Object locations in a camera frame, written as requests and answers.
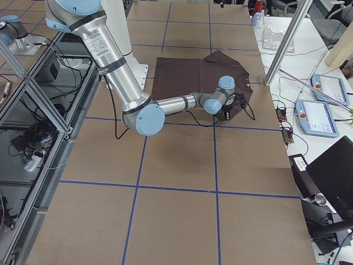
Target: white table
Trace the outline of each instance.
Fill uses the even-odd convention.
[[[266,26],[274,28],[278,31],[285,31],[290,21],[291,21],[291,18],[267,17]],[[265,66],[265,71],[267,72],[268,67],[270,67],[271,62],[275,56],[275,55],[269,55],[269,54],[274,54],[275,51],[272,51],[269,49],[263,49],[263,42],[261,38],[258,38],[258,46],[261,52],[261,58],[262,58],[263,64]],[[334,69],[334,68],[327,67],[327,65],[325,64],[324,59],[329,54],[329,52],[327,52],[324,56],[324,59],[319,64],[317,70],[315,72],[312,72],[315,66],[317,65],[321,55],[325,52],[326,47],[310,19],[306,18],[303,20],[294,38],[294,46],[295,46],[295,53],[293,55],[297,55],[297,56],[290,56],[291,53],[288,53],[285,56],[281,64],[281,69],[283,69],[284,71],[290,73],[291,75],[299,79],[306,79],[306,78],[311,78],[313,73],[322,74],[322,73],[327,73],[328,71],[331,71]],[[329,72],[328,75],[341,77],[344,80],[347,92],[351,92],[351,93],[353,92],[348,81],[346,80],[346,78],[343,76],[343,74],[339,69]],[[309,88],[303,87],[303,85],[301,85],[298,82],[281,78],[279,83],[279,78],[282,76],[287,77],[282,73],[277,73],[273,82],[270,85],[271,93],[273,95],[272,98],[273,100],[279,99],[286,104],[286,107],[288,108],[287,118],[293,126],[294,133],[302,137],[308,143],[309,149],[307,154],[305,155],[305,158],[308,163],[311,163],[313,160],[315,160],[326,149],[328,149],[335,142],[337,142],[342,136],[347,135],[351,140],[353,140],[353,127],[350,125],[349,121],[336,122],[338,131],[340,134],[340,136],[337,138],[332,139],[327,137],[305,135],[299,126],[297,117],[293,115],[292,108],[294,107],[294,104],[289,100],[295,102],[297,98],[310,99],[310,100],[316,100],[316,98],[314,94],[309,90]],[[280,95],[289,100],[283,99],[281,97],[278,98],[277,96],[280,96]],[[351,102],[349,107],[353,108],[353,104],[352,104],[353,97],[349,96],[349,99]],[[346,110],[340,107],[330,105],[330,109],[334,119],[348,119],[350,117],[350,114]],[[297,136],[294,136],[293,139],[295,143],[290,144],[288,146],[287,154],[288,155],[295,155],[298,153],[304,154],[307,151],[307,146],[304,143],[304,141],[302,141]],[[313,243],[313,248],[316,254],[320,252],[320,250],[318,249],[315,243]],[[326,255],[326,256],[316,255],[316,256],[317,256],[317,261],[322,263],[326,263],[328,258],[330,258],[329,255]],[[353,247],[344,247],[338,258],[338,261],[339,260],[353,262]]]

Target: computer monitor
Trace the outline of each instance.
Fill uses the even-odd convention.
[[[353,220],[353,142],[343,136],[307,172],[341,218]]]

